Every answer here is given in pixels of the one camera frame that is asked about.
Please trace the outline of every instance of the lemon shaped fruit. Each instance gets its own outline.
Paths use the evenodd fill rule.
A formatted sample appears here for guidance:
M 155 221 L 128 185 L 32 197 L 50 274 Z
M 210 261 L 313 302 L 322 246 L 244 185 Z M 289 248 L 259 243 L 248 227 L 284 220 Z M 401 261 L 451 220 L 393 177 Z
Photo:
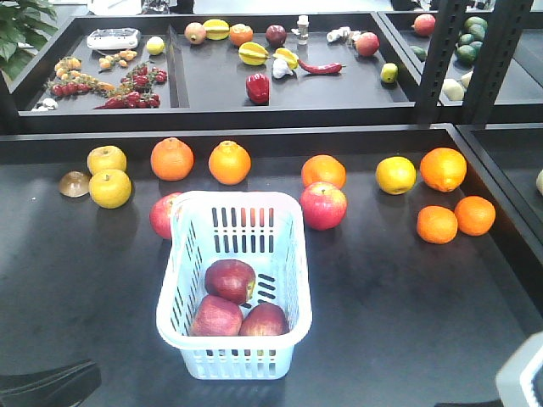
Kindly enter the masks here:
M 145 48 L 147 49 L 147 52 L 151 55 L 158 55 L 164 51 L 164 48 L 166 48 L 166 44 L 164 40 L 159 36 L 152 36 L 147 40 Z
M 384 83 L 394 83 L 398 78 L 398 66 L 392 62 L 383 65 L 381 69 L 381 81 Z
M 401 156 L 388 157 L 381 161 L 375 170 L 379 187 L 390 195 L 406 193 L 417 180 L 417 170 L 413 163 Z

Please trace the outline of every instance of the garlic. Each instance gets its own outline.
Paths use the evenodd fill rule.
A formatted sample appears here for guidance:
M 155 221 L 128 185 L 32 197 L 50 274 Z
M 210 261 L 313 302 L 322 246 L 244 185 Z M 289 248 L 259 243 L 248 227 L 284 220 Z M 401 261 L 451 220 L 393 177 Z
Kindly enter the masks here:
M 271 67 L 271 74 L 275 79 L 281 79 L 285 75 L 294 75 L 294 72 L 288 67 L 287 61 L 278 58 L 273 61 L 273 66 Z

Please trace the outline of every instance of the potted plant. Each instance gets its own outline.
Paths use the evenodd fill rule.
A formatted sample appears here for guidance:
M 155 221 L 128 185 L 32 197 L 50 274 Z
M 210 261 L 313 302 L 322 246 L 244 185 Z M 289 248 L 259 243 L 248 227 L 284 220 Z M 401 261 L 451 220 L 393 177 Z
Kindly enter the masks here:
M 44 34 L 51 36 L 57 30 L 42 20 L 45 15 L 51 20 L 57 18 L 48 0 L 0 0 L 0 70 L 10 80 L 33 57 L 21 44 L 40 50 L 48 41 Z

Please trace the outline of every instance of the white object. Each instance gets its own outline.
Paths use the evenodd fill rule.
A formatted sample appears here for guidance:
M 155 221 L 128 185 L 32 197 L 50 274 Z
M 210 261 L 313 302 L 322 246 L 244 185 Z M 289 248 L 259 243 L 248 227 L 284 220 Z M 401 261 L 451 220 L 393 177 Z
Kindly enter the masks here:
M 91 49 L 133 49 L 137 47 L 141 33 L 135 28 L 108 28 L 95 30 L 87 37 Z
M 280 192 L 185 192 L 172 208 L 172 245 L 156 324 L 179 348 L 198 379 L 270 380 L 284 376 L 294 345 L 311 326 L 311 299 L 301 207 Z M 218 259 L 240 259 L 255 269 L 246 316 L 260 301 L 279 305 L 288 333 L 274 337 L 190 337 L 206 295 L 204 274 Z
M 543 367 L 543 332 L 530 336 L 495 377 L 504 407 L 540 407 L 534 378 Z
M 454 79 L 447 78 L 443 80 L 443 93 L 452 101 L 464 99 L 464 88 Z
M 87 8 L 96 15 L 136 15 L 142 13 L 141 0 L 87 0 Z

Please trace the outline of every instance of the plastic basket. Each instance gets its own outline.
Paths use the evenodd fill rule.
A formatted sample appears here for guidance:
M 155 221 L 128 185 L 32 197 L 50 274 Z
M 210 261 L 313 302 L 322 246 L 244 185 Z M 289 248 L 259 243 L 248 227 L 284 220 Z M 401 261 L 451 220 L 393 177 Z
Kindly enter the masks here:
M 172 247 L 157 305 L 157 327 L 179 348 L 198 379 L 278 379 L 290 368 L 294 345 L 311 326 L 311 300 L 301 209 L 280 192 L 185 192 L 172 208 Z M 191 337 L 206 295 L 204 273 L 218 259 L 253 266 L 253 298 L 281 306 L 288 333 L 274 337 Z

